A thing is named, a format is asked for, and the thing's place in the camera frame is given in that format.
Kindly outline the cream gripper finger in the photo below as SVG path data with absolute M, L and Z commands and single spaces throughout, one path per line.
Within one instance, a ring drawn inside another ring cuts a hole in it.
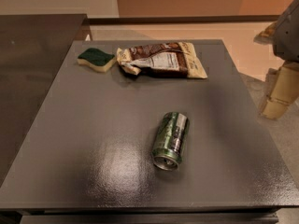
M 270 25 L 268 25 L 263 31 L 261 31 L 258 34 L 258 37 L 263 39 L 272 39 L 276 31 L 276 26 L 277 23 L 272 22 Z
M 268 70 L 259 112 L 268 119 L 279 119 L 298 98 L 299 63 L 286 61 L 279 69 Z

